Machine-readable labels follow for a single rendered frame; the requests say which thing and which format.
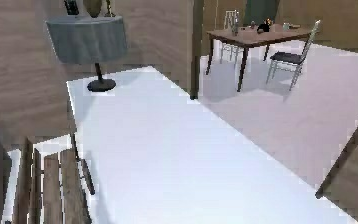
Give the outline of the white table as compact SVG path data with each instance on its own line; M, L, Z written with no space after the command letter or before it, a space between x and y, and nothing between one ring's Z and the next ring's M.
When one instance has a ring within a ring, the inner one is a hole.
M93 224L358 224L160 72L68 82Z

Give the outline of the white metal chair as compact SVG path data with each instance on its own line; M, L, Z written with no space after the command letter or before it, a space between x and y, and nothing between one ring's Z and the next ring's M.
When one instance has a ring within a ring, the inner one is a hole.
M238 10L227 10L225 12L225 19L224 19L224 28L230 29L232 32L232 25L233 25L233 19L234 15L237 14L239 16ZM230 56L238 57L239 54L239 48L235 45L226 44L224 42L221 43L221 49L220 49L220 62L223 61L223 55L224 52L228 50L230 52Z

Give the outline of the brown wooden dining table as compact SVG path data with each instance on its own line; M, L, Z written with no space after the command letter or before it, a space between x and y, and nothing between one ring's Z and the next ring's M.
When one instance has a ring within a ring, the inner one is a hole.
M233 35L232 31L228 29L208 31L207 34L210 40L210 54L208 56L206 74L209 74L210 72L215 40L219 40L222 43L230 44L243 49L237 85L237 91L240 91L248 59L248 52L251 48L265 46L266 49L269 49L269 46L272 44L308 38L311 34L311 30L306 28L285 30L281 24L274 24L270 27L268 32L263 32L261 34L257 32L257 28L251 29L249 27L240 28L237 35Z

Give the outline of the grey shade table lamp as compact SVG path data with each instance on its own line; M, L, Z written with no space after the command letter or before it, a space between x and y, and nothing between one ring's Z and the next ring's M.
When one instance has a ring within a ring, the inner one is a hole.
M87 85L91 92L106 92L116 86L103 77L100 64L127 54L128 45L122 16L63 16L46 21L54 52L64 64L94 64L97 79Z

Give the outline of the black round object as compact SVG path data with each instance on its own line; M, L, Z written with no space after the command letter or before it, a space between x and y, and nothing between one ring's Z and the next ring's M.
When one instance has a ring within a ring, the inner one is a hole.
M272 24L273 21L271 19L266 19L262 24L258 26L257 33L269 32Z

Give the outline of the grey metal chair black seat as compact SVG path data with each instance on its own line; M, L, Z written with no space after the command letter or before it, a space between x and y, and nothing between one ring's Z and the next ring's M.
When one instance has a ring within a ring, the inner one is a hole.
M307 57L307 54L308 54L308 51L309 51L311 45L315 39L316 33L318 32L320 23L321 23L320 20L317 20L315 22L301 54L294 54L294 53L278 51L270 57L271 63L270 63L270 67L268 70L266 82L269 82L270 78L275 77L275 72L277 69L280 69L283 71L289 70L288 68L280 67L280 64L292 65L293 69L289 70L290 72L293 73L293 77L292 77L291 84L289 87L289 90L292 90L292 88L297 83L297 80L302 72L303 63Z

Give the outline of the olive round vase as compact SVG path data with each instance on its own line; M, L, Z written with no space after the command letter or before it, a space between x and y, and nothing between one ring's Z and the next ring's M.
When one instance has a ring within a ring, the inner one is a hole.
M83 0L83 5L87 13L92 18L96 18L101 12L102 0Z

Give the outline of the brown wooden chair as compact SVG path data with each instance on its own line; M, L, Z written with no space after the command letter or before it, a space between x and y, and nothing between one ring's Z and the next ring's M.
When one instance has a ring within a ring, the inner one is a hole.
M12 220L5 224L92 224L81 180L91 195L95 187L74 133L70 141L71 148L41 158L32 142L24 140Z

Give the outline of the black rectangular object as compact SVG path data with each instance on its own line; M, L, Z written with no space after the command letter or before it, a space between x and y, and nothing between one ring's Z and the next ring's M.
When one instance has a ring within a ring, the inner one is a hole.
M79 9L75 0L64 0L64 4L68 15L79 14Z

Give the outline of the brown wooden furniture corner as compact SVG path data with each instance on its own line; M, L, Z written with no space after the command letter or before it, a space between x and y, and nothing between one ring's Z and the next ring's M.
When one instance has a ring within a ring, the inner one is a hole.
M358 126L315 193L358 222Z

